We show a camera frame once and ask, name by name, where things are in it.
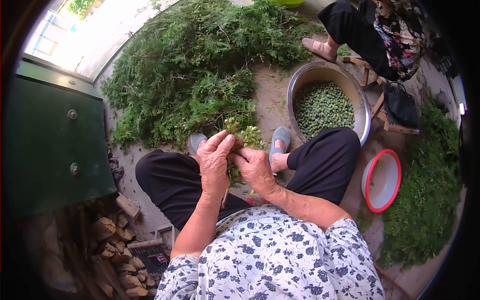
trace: pink slipper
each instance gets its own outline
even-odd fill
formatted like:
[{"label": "pink slipper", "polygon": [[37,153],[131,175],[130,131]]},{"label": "pink slipper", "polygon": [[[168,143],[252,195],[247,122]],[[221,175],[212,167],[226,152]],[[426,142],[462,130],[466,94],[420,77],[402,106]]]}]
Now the pink slipper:
[{"label": "pink slipper", "polygon": [[313,54],[316,54],[320,57],[323,57],[324,59],[326,59],[330,62],[335,62],[336,61],[336,54],[335,55],[330,55],[327,51],[325,51],[326,43],[321,43],[321,42],[319,42],[317,40],[314,40],[312,38],[304,38],[301,42]]}]

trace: finger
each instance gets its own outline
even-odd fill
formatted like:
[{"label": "finger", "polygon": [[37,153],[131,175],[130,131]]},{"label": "finger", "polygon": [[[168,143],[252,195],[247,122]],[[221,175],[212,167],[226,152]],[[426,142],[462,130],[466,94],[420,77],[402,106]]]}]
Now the finger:
[{"label": "finger", "polygon": [[229,155],[227,155],[227,159],[239,169],[245,166],[245,164],[248,164],[248,162],[243,157],[235,153],[230,153]]},{"label": "finger", "polygon": [[242,137],[238,137],[238,138],[235,140],[235,145],[243,146],[243,138],[242,138]]},{"label": "finger", "polygon": [[255,150],[249,147],[242,147],[237,151],[237,153],[243,158],[245,158],[247,161],[250,161],[255,154]]},{"label": "finger", "polygon": [[235,136],[233,134],[227,135],[227,137],[218,145],[215,153],[218,153],[221,156],[226,157],[227,154],[232,149],[233,145],[235,144]]},{"label": "finger", "polygon": [[209,138],[208,141],[205,143],[205,146],[204,146],[205,150],[211,151],[211,152],[215,151],[218,145],[220,145],[223,139],[227,136],[227,134],[228,133],[226,130],[222,130],[219,133],[212,136],[211,138]]}]

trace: black pants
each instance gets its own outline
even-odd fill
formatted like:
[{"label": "black pants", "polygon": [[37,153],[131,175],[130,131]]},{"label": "black pants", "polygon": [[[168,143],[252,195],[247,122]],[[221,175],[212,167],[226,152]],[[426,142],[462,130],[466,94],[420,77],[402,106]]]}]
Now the black pants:
[{"label": "black pants", "polygon": [[[360,141],[350,128],[322,130],[290,153],[289,169],[296,170],[287,189],[340,204],[360,154]],[[155,150],[140,159],[135,174],[140,187],[170,222],[182,229],[202,194],[200,167],[190,156]],[[250,207],[229,194],[218,220]]]},{"label": "black pants", "polygon": [[398,80],[398,73],[388,65],[387,48],[373,27],[375,3],[363,0],[356,10],[347,0],[337,0],[317,15],[328,34],[339,45],[347,44],[357,52],[372,69],[389,80]]}]

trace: black bag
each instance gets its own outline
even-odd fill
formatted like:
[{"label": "black bag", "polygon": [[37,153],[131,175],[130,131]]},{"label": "black bag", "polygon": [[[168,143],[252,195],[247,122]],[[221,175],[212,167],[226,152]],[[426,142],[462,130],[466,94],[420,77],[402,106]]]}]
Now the black bag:
[{"label": "black bag", "polygon": [[418,128],[418,115],[415,99],[406,92],[405,87],[398,81],[388,81],[384,85],[384,107],[390,124],[407,128]]}]

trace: gray slipper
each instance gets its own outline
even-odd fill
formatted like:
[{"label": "gray slipper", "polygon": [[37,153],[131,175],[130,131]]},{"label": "gray slipper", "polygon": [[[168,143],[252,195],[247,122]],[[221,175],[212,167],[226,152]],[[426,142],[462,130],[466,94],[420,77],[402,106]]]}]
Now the gray slipper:
[{"label": "gray slipper", "polygon": [[[285,150],[283,150],[282,148],[275,147],[275,140],[283,141],[287,146]],[[270,165],[272,165],[272,154],[278,153],[278,152],[286,153],[288,150],[288,147],[290,147],[290,133],[288,132],[287,128],[280,126],[275,130],[272,136],[272,148],[270,148]]]},{"label": "gray slipper", "polygon": [[192,148],[195,151],[195,154],[197,154],[198,151],[198,144],[200,144],[201,141],[206,141],[208,138],[206,137],[205,134],[199,132],[199,133],[193,133],[190,136],[190,143],[192,144]]}]

